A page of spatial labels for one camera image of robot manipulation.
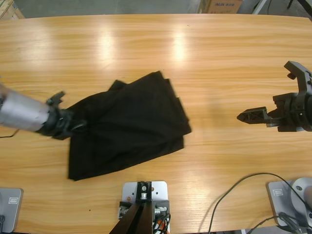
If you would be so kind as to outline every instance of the gray metal base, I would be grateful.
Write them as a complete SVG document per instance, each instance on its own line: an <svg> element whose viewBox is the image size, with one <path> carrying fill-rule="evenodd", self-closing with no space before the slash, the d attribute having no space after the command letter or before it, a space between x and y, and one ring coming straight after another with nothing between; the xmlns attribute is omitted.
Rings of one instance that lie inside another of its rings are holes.
<svg viewBox="0 0 312 234"><path fill-rule="evenodd" d="M312 178L300 178L295 181L287 181L292 188L298 193L298 195L307 202L304 192L307 188L312 186ZM292 217L295 217L294 222L308 223L312 225L311 213L307 210L304 203L299 200L297 195L291 190L291 188L284 182L271 182L268 184L270 191L271 203L274 208L274 212L278 215L284 212ZM286 223L280 218L276 220L280 226L286 226Z"/></svg>
<svg viewBox="0 0 312 234"><path fill-rule="evenodd" d="M5 216L4 233L11 233L17 225L22 196L22 189L0 188L0 215Z"/></svg>
<svg viewBox="0 0 312 234"><path fill-rule="evenodd" d="M152 181L152 200L156 201L167 201L168 200L168 186L165 181ZM122 199L123 202L134 203L137 196L137 182L125 183L122 188Z"/></svg>
<svg viewBox="0 0 312 234"><path fill-rule="evenodd" d="M296 210L293 207L291 200L291 189L284 181L271 182L268 184L270 191L270 198L274 208L274 212L278 215L284 212L290 216L295 217ZM276 222L280 226L286 226L286 223L280 218L277 218Z"/></svg>

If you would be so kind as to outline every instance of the wooden table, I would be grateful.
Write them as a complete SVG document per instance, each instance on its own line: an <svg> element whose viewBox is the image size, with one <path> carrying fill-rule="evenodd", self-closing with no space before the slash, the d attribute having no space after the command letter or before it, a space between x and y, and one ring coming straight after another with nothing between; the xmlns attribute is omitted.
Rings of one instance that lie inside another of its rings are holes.
<svg viewBox="0 0 312 234"><path fill-rule="evenodd" d="M0 74L7 86L45 101L64 90L63 107L161 70L193 132L185 149L132 168L73 182L69 141L19 132L0 140L0 186L24 189L16 231L108 233L125 182L165 180L172 233L207 231L212 203L255 172L312 176L311 133L279 133L236 116L274 108L273 95L297 91L288 60L312 69L312 27L304 18L254 15L107 15L0 23ZM12 133L1 128L1 135ZM261 175L218 207L213 230L247 228L272 216Z"/></svg>

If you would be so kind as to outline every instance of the bolt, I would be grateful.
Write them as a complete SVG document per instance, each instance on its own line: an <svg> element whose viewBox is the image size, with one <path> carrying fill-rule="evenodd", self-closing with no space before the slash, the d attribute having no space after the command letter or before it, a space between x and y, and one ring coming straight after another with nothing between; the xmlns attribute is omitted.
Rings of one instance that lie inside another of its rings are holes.
<svg viewBox="0 0 312 234"><path fill-rule="evenodd" d="M147 199L147 193L141 193L141 199L146 200Z"/></svg>

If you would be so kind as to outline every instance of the black fabric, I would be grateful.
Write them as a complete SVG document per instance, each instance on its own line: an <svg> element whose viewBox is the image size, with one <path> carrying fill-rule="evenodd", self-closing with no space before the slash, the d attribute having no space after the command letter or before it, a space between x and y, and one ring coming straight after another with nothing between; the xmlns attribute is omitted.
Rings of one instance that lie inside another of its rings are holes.
<svg viewBox="0 0 312 234"><path fill-rule="evenodd" d="M161 72L130 84L116 80L103 93L68 108L87 130L71 137L69 178L116 172L182 149L191 132L180 100Z"/></svg>

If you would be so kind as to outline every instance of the black cable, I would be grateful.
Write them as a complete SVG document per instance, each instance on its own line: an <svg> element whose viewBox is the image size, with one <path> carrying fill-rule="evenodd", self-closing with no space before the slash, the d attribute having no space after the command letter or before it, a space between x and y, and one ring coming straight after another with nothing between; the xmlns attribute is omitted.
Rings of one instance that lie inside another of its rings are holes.
<svg viewBox="0 0 312 234"><path fill-rule="evenodd" d="M168 226L169 226L169 223L170 223L170 219L171 219L171 215L170 214L166 214L162 219L161 219L161 222L159 223L158 225L158 228L155 229L153 228L153 234L156 234L157 232L160 231L160 233L165 233L167 230L168 230ZM160 229L162 223L164 223L164 227L163 229Z"/></svg>
<svg viewBox="0 0 312 234"><path fill-rule="evenodd" d="M0 215L0 234L3 233L3 223L5 221L5 216L4 215Z"/></svg>
<svg viewBox="0 0 312 234"><path fill-rule="evenodd" d="M269 221L269 220L274 219L274 218L278 218L278 216L272 216L270 218L264 219L263 221L261 221L260 223L255 225L253 228L251 228L250 231L247 232L247 234L251 234L257 227L259 227L260 225L264 224L266 221Z"/></svg>
<svg viewBox="0 0 312 234"><path fill-rule="evenodd" d="M287 6L287 10L292 6L292 3L293 3L293 0L290 0L290 1L289 1L289 4L288 4L288 6Z"/></svg>
<svg viewBox="0 0 312 234"><path fill-rule="evenodd" d="M269 8L270 8L270 5L271 5L271 2L272 2L272 0L270 0L269 6L268 6L268 9L267 9L267 15L269 14Z"/></svg>
<svg viewBox="0 0 312 234"><path fill-rule="evenodd" d="M14 136L16 135L16 133L18 133L18 132L19 132L19 129L16 129L15 132L14 132L12 135L10 135L10 136L0 136L0 138L10 138L10 137L14 137Z"/></svg>
<svg viewBox="0 0 312 234"><path fill-rule="evenodd" d="M155 222L153 224L153 230L156 228L156 225L158 224L158 222L162 220L164 220L164 215L160 215L157 219L155 218Z"/></svg>
<svg viewBox="0 0 312 234"><path fill-rule="evenodd" d="M299 220L296 219L295 217L292 217L292 216L290 216L290 215L288 215L288 214L286 214L286 213L284 213L284 215L286 215L288 218L294 219L294 220L296 220L297 222L299 222Z"/></svg>
<svg viewBox="0 0 312 234"><path fill-rule="evenodd" d="M305 204L305 206L312 212L312 208L300 197L300 195L292 188L292 186L286 181L284 180L282 177L280 177L279 175L276 175L276 174L273 174L273 173L268 173L268 172L260 172L260 173L255 173L255 174L251 174L251 175L248 175L248 176L245 176L243 178L241 178L238 182L236 182L219 200L218 202L216 203L216 205L214 206L214 210L213 210L213 213L211 215L211 220L210 220L210 224L209 224L209 229L208 229L208 234L210 234L210 230L211 230L211 227L212 227L212 223L213 223L213 219L214 219L214 215L215 215L215 211L216 211L216 208L218 207L219 203L222 201L222 199L230 193L230 191L232 191L240 182L242 182L243 180L245 179L248 179L250 177L253 177L253 176L258 176L258 175L271 175L271 176L275 176L281 180L283 180L289 187L290 189L298 196L298 198Z"/></svg>

